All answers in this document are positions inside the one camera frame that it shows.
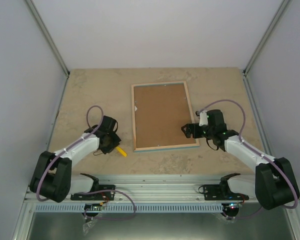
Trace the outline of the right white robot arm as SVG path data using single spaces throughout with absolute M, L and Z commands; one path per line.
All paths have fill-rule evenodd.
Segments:
M 202 194 L 206 201 L 244 200 L 255 198 L 266 210 L 292 203 L 296 207 L 300 191 L 292 165 L 284 157 L 275 158 L 245 141 L 239 132 L 228 129 L 219 109 L 196 113 L 198 123 L 181 127 L 186 138 L 204 138 L 213 143 L 212 150 L 222 150 L 248 166 L 254 175 L 231 173 L 221 177 L 219 184 L 205 184 Z

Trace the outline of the yellow screwdriver tool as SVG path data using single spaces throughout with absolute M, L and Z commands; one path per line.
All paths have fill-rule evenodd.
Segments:
M 116 150 L 124 157 L 127 157 L 127 153 L 119 146 L 116 147 Z

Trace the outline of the teal wooden picture frame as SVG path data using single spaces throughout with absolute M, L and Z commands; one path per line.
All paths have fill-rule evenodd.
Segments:
M 131 100 L 136 153 L 200 146 L 182 132 L 184 125 L 195 121 L 186 81 L 132 84 Z

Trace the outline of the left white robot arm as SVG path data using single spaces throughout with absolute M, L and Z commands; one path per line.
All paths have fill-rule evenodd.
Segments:
M 100 193 L 97 178 L 86 173 L 72 176 L 73 167 L 91 153 L 109 154 L 120 145 L 118 122 L 103 116 L 99 124 L 89 127 L 69 146 L 55 152 L 42 152 L 34 169 L 29 189 L 40 202 L 62 202 L 67 195 L 83 194 L 93 200 Z

